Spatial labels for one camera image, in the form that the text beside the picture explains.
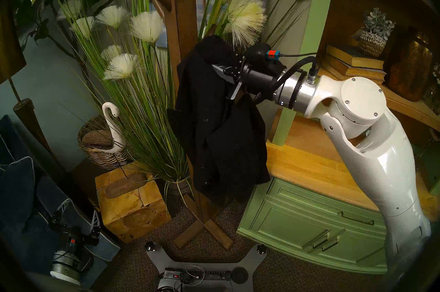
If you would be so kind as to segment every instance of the stack of books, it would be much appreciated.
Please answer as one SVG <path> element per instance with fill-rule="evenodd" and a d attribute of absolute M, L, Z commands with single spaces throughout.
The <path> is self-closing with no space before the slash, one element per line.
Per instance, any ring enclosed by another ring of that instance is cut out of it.
<path fill-rule="evenodd" d="M 328 45 L 322 67 L 339 80 L 362 76 L 381 85 L 385 78 L 383 61 L 369 57 L 351 45 Z"/>

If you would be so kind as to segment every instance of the wooden countertop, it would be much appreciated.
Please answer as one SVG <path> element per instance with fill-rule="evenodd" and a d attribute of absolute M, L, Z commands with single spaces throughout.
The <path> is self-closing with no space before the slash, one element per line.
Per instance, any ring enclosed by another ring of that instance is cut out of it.
<path fill-rule="evenodd" d="M 379 211 L 357 186 L 319 122 L 296 116 L 284 146 L 267 141 L 266 147 L 271 175 L 319 194 Z M 438 197 L 429 194 L 418 171 L 416 184 L 424 214 L 430 221 L 437 221 Z"/>

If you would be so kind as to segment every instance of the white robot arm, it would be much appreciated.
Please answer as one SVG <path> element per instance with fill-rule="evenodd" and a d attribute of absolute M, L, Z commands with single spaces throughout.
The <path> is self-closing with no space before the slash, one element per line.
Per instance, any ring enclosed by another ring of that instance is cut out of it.
<path fill-rule="evenodd" d="M 325 98 L 333 99 L 329 107 L 321 104 Z M 304 115 L 320 119 L 356 184 L 382 213 L 388 266 L 408 244 L 431 235 L 417 195 L 410 142 L 378 85 L 360 77 L 335 81 L 322 76 Z M 370 127 L 357 146 L 348 141 Z"/>
<path fill-rule="evenodd" d="M 282 55 L 267 44 L 249 48 L 238 65 L 212 65 L 219 76 L 234 84 L 229 99 L 244 88 L 255 94 L 255 103 L 272 100 L 280 106 L 317 117 L 361 190 L 376 204 L 387 228 L 388 269 L 401 258 L 410 261 L 423 239 L 431 235 L 415 183 L 411 144 L 402 125 L 388 110 L 378 85 L 362 77 L 335 81 L 318 76 L 316 59 L 309 56 L 289 70 L 278 61 Z M 312 62 L 308 74 L 300 69 Z M 332 98 L 329 107 L 322 100 Z M 348 140 L 368 131 L 353 146 Z"/>

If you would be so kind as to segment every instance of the wooden floor stand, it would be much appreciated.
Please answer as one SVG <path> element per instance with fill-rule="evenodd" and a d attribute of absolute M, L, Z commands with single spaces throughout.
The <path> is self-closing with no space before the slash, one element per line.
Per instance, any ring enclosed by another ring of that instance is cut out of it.
<path fill-rule="evenodd" d="M 175 240 L 174 243 L 182 248 L 192 239 L 194 239 L 204 228 L 209 231 L 212 236 L 214 236 L 218 242 L 226 249 L 229 250 L 234 243 L 231 238 L 224 233 L 220 229 L 220 227 L 213 221 L 213 219 L 222 211 L 222 208 L 215 206 L 213 203 L 209 202 L 208 199 L 201 195 L 202 201 L 205 199 L 206 203 L 200 203 L 200 206 L 203 208 L 206 207 L 207 218 L 203 219 L 200 215 L 201 210 L 197 207 L 197 204 L 188 196 L 184 196 L 184 201 L 189 211 L 193 213 L 196 217 L 196 221 L 190 225 L 182 234 L 180 234 Z"/>

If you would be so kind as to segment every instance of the lampshade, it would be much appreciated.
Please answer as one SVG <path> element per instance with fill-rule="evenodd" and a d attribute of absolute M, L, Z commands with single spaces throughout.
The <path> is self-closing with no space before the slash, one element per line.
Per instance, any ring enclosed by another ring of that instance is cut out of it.
<path fill-rule="evenodd" d="M 26 65 L 14 25 L 10 0 L 0 0 L 0 84 Z"/>

